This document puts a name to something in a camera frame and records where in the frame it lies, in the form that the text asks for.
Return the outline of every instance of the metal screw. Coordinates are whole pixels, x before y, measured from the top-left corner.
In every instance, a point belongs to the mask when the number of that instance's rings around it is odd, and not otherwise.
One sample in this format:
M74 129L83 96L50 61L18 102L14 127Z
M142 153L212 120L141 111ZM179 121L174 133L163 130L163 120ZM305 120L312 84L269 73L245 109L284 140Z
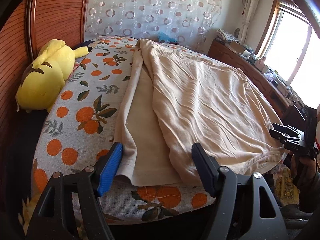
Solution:
M226 167L226 166L221 166L220 167L220 171L223 172L223 173L227 173L229 171L229 168Z
M56 171L54 174L52 174L52 177L54 177L55 179L59 178L61 176L61 173Z
M94 171L94 167L93 166L86 166L85 171L92 172L92 171Z
M259 172L254 172L253 173L253 176L256 178L256 179L260 179L262 177L261 173Z

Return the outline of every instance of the pikachu plush toy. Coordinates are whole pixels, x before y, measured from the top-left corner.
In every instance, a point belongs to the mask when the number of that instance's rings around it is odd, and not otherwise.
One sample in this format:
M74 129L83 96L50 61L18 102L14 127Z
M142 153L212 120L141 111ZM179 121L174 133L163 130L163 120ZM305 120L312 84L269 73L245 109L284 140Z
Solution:
M88 47L72 50L61 40L46 43L22 75L16 93L19 107L27 112L43 109L50 112L65 81L72 73L75 58L88 53Z

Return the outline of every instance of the blue gripper pad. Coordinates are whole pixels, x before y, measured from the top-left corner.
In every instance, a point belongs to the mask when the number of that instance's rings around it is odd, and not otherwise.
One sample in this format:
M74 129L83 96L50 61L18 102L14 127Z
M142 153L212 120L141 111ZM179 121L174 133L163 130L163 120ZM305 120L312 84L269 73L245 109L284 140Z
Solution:
M113 178L121 162L122 144L114 143L109 153L103 157L109 157L109 158L100 174L99 185L97 188L97 193L99 197L101 197L105 192L110 190Z

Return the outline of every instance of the wooden cabinet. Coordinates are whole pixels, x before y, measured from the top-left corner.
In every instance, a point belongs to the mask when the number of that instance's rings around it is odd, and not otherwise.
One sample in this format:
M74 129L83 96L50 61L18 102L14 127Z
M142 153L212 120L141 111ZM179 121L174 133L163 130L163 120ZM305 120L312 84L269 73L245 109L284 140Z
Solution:
M289 102L273 84L264 78L258 69L217 41L212 42L208 56L232 67L241 69L265 96L278 116L280 118L282 117L283 113L289 107Z

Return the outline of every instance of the orange print bedspread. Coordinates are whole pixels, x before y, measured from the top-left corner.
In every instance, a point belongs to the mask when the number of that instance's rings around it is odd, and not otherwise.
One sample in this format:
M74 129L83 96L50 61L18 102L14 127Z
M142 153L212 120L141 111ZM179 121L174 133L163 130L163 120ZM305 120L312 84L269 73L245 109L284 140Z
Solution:
M39 138L31 176L33 197L43 191L54 172L79 172L94 165L111 148L137 41L128 37L98 37L92 45L95 47L70 76ZM180 46L164 46L195 53ZM114 182L100 198L107 222L114 225L160 220L213 201L203 187L135 187L119 182ZM76 194L73 202L75 216L81 220Z

